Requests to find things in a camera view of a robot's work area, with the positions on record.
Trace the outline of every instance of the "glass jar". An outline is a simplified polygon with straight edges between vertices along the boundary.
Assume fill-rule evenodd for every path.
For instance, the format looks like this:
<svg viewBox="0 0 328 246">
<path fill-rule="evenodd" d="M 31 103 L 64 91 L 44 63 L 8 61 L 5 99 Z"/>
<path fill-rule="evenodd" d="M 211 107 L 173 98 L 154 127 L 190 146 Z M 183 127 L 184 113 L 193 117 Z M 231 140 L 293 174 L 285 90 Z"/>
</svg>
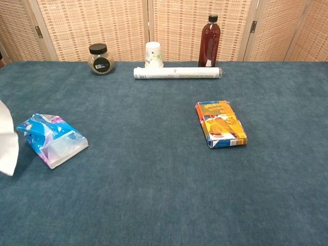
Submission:
<svg viewBox="0 0 328 246">
<path fill-rule="evenodd" d="M 107 52 L 106 44 L 93 44 L 89 46 L 90 56 L 88 64 L 96 74 L 108 74 L 114 68 L 114 59 Z"/>
</svg>

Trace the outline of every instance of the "blue plastic bag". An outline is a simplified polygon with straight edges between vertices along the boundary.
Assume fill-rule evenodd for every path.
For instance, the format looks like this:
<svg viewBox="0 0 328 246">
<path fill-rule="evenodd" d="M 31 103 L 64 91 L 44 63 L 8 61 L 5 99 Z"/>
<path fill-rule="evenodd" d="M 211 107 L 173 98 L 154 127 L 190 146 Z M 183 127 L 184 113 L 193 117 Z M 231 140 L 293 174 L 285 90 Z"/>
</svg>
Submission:
<svg viewBox="0 0 328 246">
<path fill-rule="evenodd" d="M 33 114 L 17 130 L 24 132 L 26 142 L 51 169 L 89 146 L 85 137 L 55 115 Z"/>
</svg>

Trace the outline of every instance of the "blue carpet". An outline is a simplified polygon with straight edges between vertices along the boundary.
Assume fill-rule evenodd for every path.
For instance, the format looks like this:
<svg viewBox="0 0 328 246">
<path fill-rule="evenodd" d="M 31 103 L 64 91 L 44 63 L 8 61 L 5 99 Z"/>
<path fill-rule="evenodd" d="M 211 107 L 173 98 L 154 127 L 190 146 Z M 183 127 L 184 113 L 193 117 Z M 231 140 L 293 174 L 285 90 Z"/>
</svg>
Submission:
<svg viewBox="0 0 328 246">
<path fill-rule="evenodd" d="M 0 245 L 327 245 L 328 63 L 217 65 L 222 79 L 135 80 L 143 63 L 1 69 L 15 126 L 59 115 L 90 146 L 50 170 L 18 132 Z M 194 106 L 208 100 L 230 101 L 247 146 L 207 146 Z"/>
</svg>

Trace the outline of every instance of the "wicker screen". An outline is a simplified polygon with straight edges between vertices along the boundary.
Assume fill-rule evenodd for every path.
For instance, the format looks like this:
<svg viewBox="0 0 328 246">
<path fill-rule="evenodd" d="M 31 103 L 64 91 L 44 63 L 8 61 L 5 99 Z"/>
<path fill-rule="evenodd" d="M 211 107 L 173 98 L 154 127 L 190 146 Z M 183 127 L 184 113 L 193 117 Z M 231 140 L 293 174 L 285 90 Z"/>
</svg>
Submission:
<svg viewBox="0 0 328 246">
<path fill-rule="evenodd" d="M 266 0 L 252 48 L 251 61 L 283 61 L 305 0 Z"/>
<path fill-rule="evenodd" d="M 0 0 L 0 38 L 11 61 L 45 60 L 20 0 Z"/>
<path fill-rule="evenodd" d="M 328 61 L 328 0 L 315 0 L 288 60 Z"/>
<path fill-rule="evenodd" d="M 59 60 L 87 60 L 106 43 L 115 60 L 145 58 L 142 0 L 37 0 Z"/>
<path fill-rule="evenodd" d="M 217 60 L 237 60 L 251 0 L 153 0 L 154 36 L 163 60 L 198 60 L 201 31 L 218 14 Z"/>
</svg>

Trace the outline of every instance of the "brown liquid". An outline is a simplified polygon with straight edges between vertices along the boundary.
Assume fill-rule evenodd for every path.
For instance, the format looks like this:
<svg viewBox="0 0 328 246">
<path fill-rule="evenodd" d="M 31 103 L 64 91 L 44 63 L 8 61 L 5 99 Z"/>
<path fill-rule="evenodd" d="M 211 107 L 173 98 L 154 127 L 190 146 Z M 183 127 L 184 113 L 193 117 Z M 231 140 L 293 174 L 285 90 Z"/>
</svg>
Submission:
<svg viewBox="0 0 328 246">
<path fill-rule="evenodd" d="M 199 67 L 215 67 L 221 30 L 216 23 L 208 23 L 201 32 Z"/>
</svg>

